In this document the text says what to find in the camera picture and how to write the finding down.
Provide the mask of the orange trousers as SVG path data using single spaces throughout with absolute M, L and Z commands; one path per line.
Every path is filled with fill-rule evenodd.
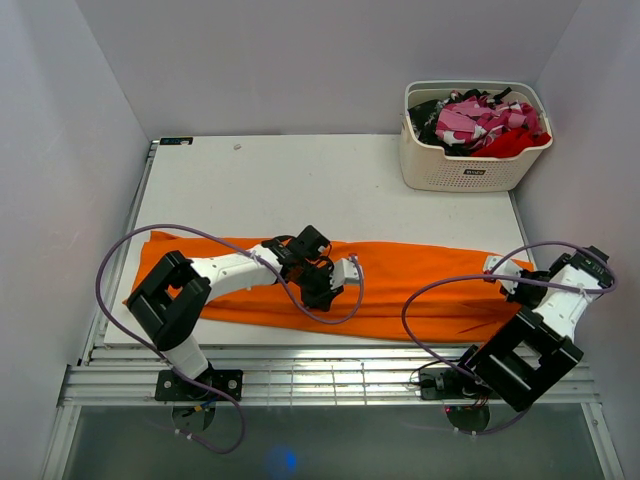
M 321 315 L 310 319 L 293 305 L 282 286 L 259 286 L 209 302 L 204 320 L 277 329 L 405 340 L 401 310 L 409 308 L 411 330 L 424 342 L 488 340 L 517 312 L 497 285 L 476 279 L 486 253 L 394 242 L 332 244 L 332 260 L 358 257 L 365 287 L 348 286 Z

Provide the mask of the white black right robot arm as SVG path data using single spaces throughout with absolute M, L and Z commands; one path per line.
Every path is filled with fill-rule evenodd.
M 594 246 L 561 255 L 546 271 L 529 271 L 505 257 L 486 258 L 501 293 L 520 305 L 484 345 L 472 346 L 451 375 L 454 390 L 474 397 L 485 387 L 515 411 L 529 408 L 583 357 L 575 329 L 587 307 L 614 286 L 608 256 Z

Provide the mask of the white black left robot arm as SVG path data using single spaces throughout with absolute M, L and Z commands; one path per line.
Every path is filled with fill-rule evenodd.
M 205 305 L 221 296 L 273 285 L 297 285 L 302 305 L 327 312 L 334 298 L 360 275 L 349 259 L 330 260 L 330 241 L 312 226 L 298 236 L 265 240 L 246 255 L 187 258 L 171 251 L 155 264 L 125 305 L 154 347 L 179 371 L 178 388 L 190 399 L 212 387 L 210 364 L 193 336 Z

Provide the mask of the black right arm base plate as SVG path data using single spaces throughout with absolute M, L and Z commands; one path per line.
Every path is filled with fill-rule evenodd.
M 482 383 L 452 368 L 422 368 L 418 373 L 422 400 L 499 399 L 500 396 Z

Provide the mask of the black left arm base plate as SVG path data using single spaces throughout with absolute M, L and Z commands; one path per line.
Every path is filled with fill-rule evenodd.
M 233 370 L 207 370 L 201 374 L 196 382 L 206 385 L 216 390 L 220 390 L 236 401 L 241 400 L 244 372 L 239 369 Z M 194 385 L 192 382 L 182 379 L 171 370 L 159 372 L 154 399 L 163 402 L 206 402 L 217 400 L 218 394 L 210 390 Z

